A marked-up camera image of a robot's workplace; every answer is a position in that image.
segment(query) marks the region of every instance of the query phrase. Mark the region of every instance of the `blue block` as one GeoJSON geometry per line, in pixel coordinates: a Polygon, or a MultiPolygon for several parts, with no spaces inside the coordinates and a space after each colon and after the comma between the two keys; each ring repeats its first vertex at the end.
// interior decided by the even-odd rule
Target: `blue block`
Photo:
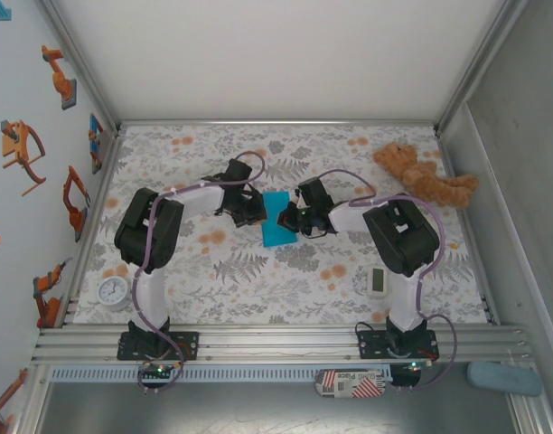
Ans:
{"type": "Polygon", "coordinates": [[[539,396],[542,382],[530,369],[493,362],[471,362],[467,367],[467,380],[473,387],[490,391],[539,396]]]}
{"type": "Polygon", "coordinates": [[[286,208],[289,202],[288,192],[263,193],[267,221],[262,223],[262,240],[265,247],[282,246],[296,242],[296,234],[277,224],[278,215],[286,208]]]}

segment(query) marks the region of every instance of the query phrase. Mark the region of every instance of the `pressure gauge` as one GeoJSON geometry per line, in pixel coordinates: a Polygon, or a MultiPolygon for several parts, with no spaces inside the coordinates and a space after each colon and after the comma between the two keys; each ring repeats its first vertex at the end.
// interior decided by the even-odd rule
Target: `pressure gauge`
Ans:
{"type": "Polygon", "coordinates": [[[110,311],[123,309],[130,303],[128,282],[120,276],[106,278],[98,287],[98,301],[110,311]]]}

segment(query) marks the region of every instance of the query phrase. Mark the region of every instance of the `stuffed animal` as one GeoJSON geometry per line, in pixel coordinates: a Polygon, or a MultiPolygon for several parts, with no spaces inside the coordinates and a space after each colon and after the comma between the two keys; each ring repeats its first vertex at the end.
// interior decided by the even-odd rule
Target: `stuffed animal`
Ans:
{"type": "Polygon", "coordinates": [[[412,145],[389,143],[373,153],[375,163],[395,176],[416,197],[455,208],[466,208],[479,185],[474,175],[440,178],[435,161],[417,161],[412,145]]]}

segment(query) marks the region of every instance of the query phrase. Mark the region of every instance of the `gray leaf pattern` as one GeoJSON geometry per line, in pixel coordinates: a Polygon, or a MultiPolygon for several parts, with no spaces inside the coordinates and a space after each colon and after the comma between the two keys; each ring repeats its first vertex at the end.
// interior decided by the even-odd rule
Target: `gray leaf pattern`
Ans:
{"type": "MultiPolygon", "coordinates": [[[[129,127],[121,135],[116,167],[79,293],[74,321],[125,324],[132,307],[108,312],[96,300],[105,273],[124,266],[114,235],[136,190],[162,192],[223,172],[243,151],[265,156],[267,173],[255,182],[261,192],[293,191],[309,177],[333,168],[352,170],[379,190],[399,193],[402,185],[371,160],[391,141],[417,146],[433,159],[431,127],[350,125],[181,125],[129,127]]],[[[258,161],[244,156],[258,169],[258,161]]],[[[363,185],[344,174],[323,178],[336,202],[361,195],[363,185]]],[[[457,214],[437,208],[446,229],[443,263],[424,282],[423,309],[446,312],[456,323],[485,322],[471,261],[457,214]]],[[[367,291],[371,267],[382,265],[368,233],[342,232],[319,240],[266,249],[259,226],[235,228],[228,215],[195,216],[180,228],[176,251],[164,273],[166,307],[173,324],[355,324],[382,321],[388,300],[367,291]]]]}

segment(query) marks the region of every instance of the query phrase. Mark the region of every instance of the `small white device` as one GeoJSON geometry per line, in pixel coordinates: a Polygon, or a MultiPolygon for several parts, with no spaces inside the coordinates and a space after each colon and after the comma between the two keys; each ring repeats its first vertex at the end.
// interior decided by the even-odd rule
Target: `small white device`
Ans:
{"type": "Polygon", "coordinates": [[[130,287],[120,276],[104,279],[98,287],[98,301],[109,311],[123,309],[130,303],[130,287]]]}
{"type": "Polygon", "coordinates": [[[388,294],[387,269],[374,266],[367,273],[367,293],[374,298],[385,298],[388,294]]]}

